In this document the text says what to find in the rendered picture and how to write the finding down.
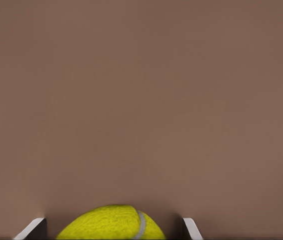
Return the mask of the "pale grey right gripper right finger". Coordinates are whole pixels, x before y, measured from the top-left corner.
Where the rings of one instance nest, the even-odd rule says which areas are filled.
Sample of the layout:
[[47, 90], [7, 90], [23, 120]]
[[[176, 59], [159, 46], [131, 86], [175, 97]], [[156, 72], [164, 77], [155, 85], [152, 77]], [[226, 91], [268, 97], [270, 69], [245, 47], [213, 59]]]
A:
[[182, 239], [183, 240], [204, 240], [195, 221], [189, 217], [182, 218]]

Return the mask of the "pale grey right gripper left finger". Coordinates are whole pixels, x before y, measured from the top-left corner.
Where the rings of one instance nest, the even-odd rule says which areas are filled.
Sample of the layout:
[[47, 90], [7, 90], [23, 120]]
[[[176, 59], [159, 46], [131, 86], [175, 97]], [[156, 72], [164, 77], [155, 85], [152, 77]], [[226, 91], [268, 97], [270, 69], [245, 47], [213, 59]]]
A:
[[44, 217], [32, 220], [13, 240], [47, 240], [48, 224]]

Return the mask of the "yellow tennis ball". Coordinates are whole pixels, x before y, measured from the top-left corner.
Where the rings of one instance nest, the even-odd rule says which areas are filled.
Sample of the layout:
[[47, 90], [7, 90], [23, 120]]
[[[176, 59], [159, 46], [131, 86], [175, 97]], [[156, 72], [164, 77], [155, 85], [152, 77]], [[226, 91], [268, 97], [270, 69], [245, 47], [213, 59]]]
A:
[[131, 205], [113, 204], [83, 213], [56, 240], [166, 240], [156, 222]]

